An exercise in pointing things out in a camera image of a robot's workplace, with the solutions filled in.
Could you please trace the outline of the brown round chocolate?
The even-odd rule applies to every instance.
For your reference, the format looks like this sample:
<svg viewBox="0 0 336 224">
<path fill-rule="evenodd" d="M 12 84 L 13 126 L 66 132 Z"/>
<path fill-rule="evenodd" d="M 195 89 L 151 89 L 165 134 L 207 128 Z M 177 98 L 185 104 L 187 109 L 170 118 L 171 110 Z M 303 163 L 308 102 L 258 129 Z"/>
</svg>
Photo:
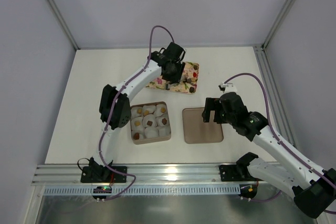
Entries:
<svg viewBox="0 0 336 224">
<path fill-rule="evenodd" d="M 134 136 L 133 136 L 133 138 L 135 140 L 138 140 L 140 138 L 140 134 L 139 133 L 135 133 Z"/>
</svg>

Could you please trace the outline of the metal tongs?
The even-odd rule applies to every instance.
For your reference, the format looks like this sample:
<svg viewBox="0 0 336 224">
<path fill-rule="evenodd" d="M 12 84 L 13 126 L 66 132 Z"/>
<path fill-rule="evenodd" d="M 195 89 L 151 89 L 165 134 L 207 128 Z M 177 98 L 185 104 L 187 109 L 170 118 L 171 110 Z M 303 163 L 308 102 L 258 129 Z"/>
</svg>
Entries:
<svg viewBox="0 0 336 224">
<path fill-rule="evenodd" d="M 166 89 L 166 90 L 170 90 L 171 86 L 172 86 L 171 83 L 166 83 L 166 84 L 165 84 L 165 89 Z"/>
</svg>

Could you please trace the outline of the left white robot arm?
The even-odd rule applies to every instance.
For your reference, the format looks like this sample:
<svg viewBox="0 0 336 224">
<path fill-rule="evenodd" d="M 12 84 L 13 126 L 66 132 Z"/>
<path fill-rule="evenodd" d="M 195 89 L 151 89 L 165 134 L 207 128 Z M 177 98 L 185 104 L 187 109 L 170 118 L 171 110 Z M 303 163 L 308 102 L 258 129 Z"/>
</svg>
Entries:
<svg viewBox="0 0 336 224">
<path fill-rule="evenodd" d="M 112 158 L 109 137 L 117 138 L 120 129 L 131 120 L 130 102 L 152 80 L 158 77 L 170 82 L 181 80 L 185 63 L 186 50 L 171 42 L 167 48 L 150 52 L 147 61 L 131 77 L 116 86 L 103 88 L 99 105 L 100 120 L 105 124 L 98 143 L 98 164 L 107 167 Z"/>
</svg>

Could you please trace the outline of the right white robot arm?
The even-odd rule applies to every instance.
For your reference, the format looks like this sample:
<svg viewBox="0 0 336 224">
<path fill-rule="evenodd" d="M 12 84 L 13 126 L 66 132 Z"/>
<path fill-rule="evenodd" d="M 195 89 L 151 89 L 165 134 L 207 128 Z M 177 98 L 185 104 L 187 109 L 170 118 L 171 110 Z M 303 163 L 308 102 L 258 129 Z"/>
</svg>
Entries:
<svg viewBox="0 0 336 224">
<path fill-rule="evenodd" d="M 267 118 L 259 112 L 248 111 L 235 92 L 220 98 L 206 98 L 202 118 L 229 124 L 241 136 L 268 152 L 282 168 L 268 165 L 256 154 L 240 158 L 248 173 L 278 188 L 290 196 L 296 206 L 308 217 L 316 219 L 335 201 L 335 169 L 328 170 L 305 157 L 273 130 Z"/>
</svg>

